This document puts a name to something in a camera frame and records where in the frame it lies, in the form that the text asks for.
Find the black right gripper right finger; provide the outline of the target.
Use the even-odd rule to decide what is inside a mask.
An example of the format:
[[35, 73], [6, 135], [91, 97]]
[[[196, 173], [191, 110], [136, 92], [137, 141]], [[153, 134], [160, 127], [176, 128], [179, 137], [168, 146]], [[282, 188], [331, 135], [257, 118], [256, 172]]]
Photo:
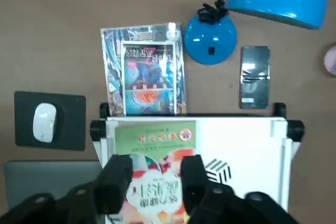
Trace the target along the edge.
[[232, 187], [210, 181], [200, 155], [185, 156], [180, 172], [188, 223], [297, 223], [265, 193], [239, 198]]

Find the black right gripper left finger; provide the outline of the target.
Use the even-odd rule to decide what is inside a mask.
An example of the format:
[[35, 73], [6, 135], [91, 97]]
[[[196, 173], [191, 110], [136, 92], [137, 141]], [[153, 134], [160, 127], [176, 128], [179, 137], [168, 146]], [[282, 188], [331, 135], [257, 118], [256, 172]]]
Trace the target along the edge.
[[99, 223], [117, 214], [132, 180], [129, 155], [113, 155], [96, 179], [77, 185], [63, 197], [37, 193], [1, 216], [1, 223]]

